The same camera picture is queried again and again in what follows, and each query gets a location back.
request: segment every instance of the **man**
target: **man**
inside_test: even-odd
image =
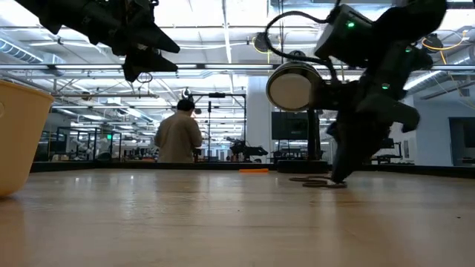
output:
[[[203,138],[196,121],[191,117],[194,103],[180,100],[175,115],[163,120],[155,135],[160,149],[158,162],[193,163],[193,149],[201,147]]]

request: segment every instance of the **yellow plastic container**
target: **yellow plastic container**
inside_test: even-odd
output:
[[[26,183],[53,97],[0,81],[0,197]]]

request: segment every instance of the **ceiling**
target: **ceiling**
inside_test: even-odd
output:
[[[270,19],[275,17],[279,10],[274,0],[162,0],[155,10],[156,24],[168,36],[181,46],[178,54],[164,53],[164,57],[176,64],[187,63],[223,63],[223,64],[280,64],[282,59],[274,54],[259,53],[252,44],[257,33],[262,32]],[[333,6],[333,1],[310,0],[284,1],[284,10],[302,10],[310,15],[325,17]],[[354,4],[358,11],[371,19],[377,19],[389,6],[391,0],[343,0],[342,3]],[[73,30],[62,28],[57,36],[44,29],[38,19],[29,11],[17,4],[14,0],[0,0],[0,39],[8,38],[18,46],[28,49],[31,53],[50,53],[58,56],[67,64],[121,64],[123,59],[115,56],[111,49],[104,46],[93,46],[88,38]],[[449,10],[441,27],[436,31],[446,47],[460,42],[461,30],[469,29],[463,43],[453,50],[447,51],[446,56],[465,49],[475,41],[475,14],[473,9]],[[324,27],[313,24],[301,17],[289,17],[283,20],[284,39],[280,40],[278,27],[270,30],[271,40],[275,45],[283,45],[285,52],[302,50],[307,55],[312,54],[316,41],[322,34]],[[434,54],[434,61],[440,62],[440,55]],[[0,53],[0,64],[24,64],[11,56]],[[38,85],[37,88],[49,92],[66,95],[90,92],[92,94],[107,94],[104,97],[94,97],[83,100],[78,97],[58,97],[58,105],[124,105],[124,106],[172,106],[185,88],[192,93],[246,93],[248,77],[251,75],[268,76],[269,71],[209,71],[209,70],[181,70],[178,73],[154,73],[154,79],[142,84],[135,82],[130,85],[116,70],[66,70],[64,77],[59,78],[40,71],[1,70],[8,74],[5,78],[29,82],[29,85]],[[92,79],[94,76],[105,78]],[[357,79],[358,73],[351,79]],[[213,105],[222,107],[212,116],[230,119],[232,124],[216,124],[216,133],[239,136],[243,130],[244,112],[241,99],[226,97],[225,99],[209,99],[203,97],[199,106],[207,106],[209,100]],[[74,114],[93,114],[102,116],[111,122],[149,122],[156,126],[163,118],[172,114],[170,109],[134,109],[140,115],[119,114],[116,110],[78,110],[66,108],[64,111],[72,117]],[[198,117],[208,116],[206,112]],[[81,117],[83,122],[97,122],[94,119]],[[145,126],[134,126],[148,130]]]

